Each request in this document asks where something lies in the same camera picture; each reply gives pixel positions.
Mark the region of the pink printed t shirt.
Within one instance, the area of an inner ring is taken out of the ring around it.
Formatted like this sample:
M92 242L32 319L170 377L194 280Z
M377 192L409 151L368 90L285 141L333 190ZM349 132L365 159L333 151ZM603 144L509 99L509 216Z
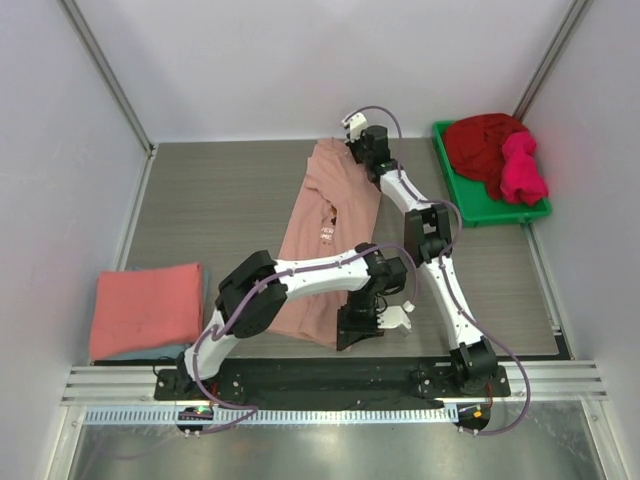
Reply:
M330 257L370 243L380 197L342 141L317 141L278 257L289 261ZM268 331L334 348L337 312L346 299L345 291L336 291L290 301Z

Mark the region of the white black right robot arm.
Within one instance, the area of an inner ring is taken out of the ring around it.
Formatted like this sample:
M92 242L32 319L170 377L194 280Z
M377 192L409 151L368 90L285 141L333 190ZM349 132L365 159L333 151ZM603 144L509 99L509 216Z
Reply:
M404 249L426 280L446 325L451 383L460 394L487 393L498 372L496 353L476 326L451 258L454 239L448 203L421 194L391 155L387 128L361 114L342 122L346 145L367 178L404 214Z

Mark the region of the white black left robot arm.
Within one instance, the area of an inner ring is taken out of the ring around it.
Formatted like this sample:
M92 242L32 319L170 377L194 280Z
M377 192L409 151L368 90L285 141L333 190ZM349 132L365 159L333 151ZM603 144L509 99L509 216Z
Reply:
M370 243L310 260L274 259L266 250L251 254L219 284L207 326L180 356L176 391L193 400L209 396L211 379L236 345L268 330L281 310L301 299L346 295L330 315L339 351L382 336L382 317L393 309L378 300L402 292L414 268L399 257L385 258Z

